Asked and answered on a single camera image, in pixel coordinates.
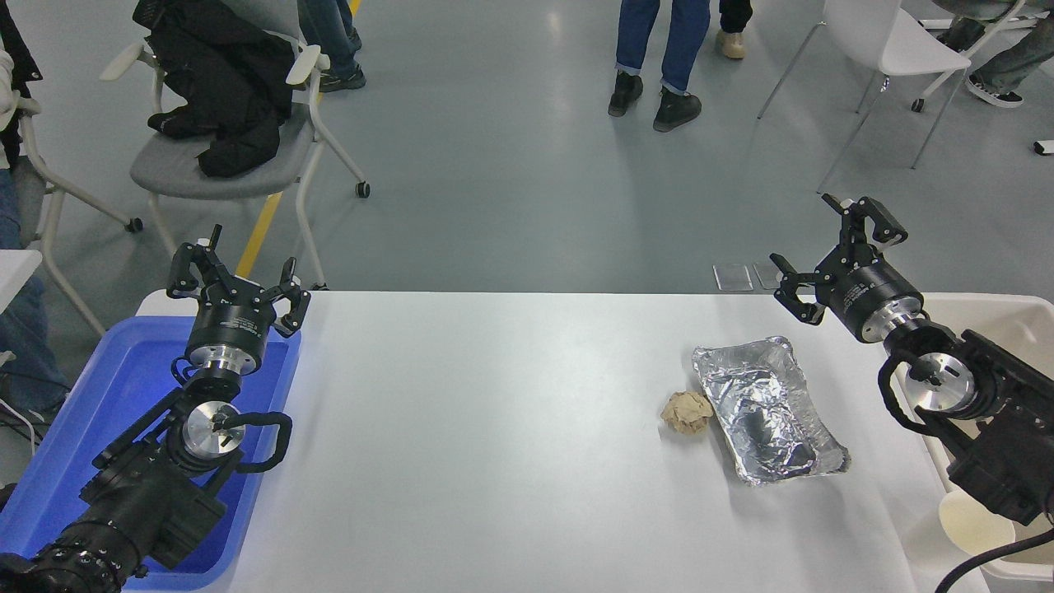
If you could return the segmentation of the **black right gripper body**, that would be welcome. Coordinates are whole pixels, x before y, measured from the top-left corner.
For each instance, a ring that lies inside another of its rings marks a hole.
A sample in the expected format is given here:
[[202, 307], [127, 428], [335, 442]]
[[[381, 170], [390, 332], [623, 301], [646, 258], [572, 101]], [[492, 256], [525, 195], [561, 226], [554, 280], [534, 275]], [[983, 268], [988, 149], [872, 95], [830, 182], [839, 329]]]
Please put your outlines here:
[[834, 250], [815, 269], [817, 303], [847, 327], [862, 343], [884, 341], [897, 324], [920, 318], [923, 297], [880, 255], [859, 248], [852, 255]]

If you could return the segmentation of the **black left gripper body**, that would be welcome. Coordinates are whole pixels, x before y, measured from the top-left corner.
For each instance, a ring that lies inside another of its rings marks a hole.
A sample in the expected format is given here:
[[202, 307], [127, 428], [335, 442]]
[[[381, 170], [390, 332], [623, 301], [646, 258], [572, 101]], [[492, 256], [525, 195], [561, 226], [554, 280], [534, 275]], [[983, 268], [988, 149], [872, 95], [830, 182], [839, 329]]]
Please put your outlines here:
[[204, 357], [221, 347], [240, 350], [248, 357], [262, 357], [268, 330], [277, 319], [274, 303], [284, 296], [277, 288], [264, 289], [235, 280], [234, 294], [218, 280], [201, 286], [198, 311], [191, 330], [191, 354]]

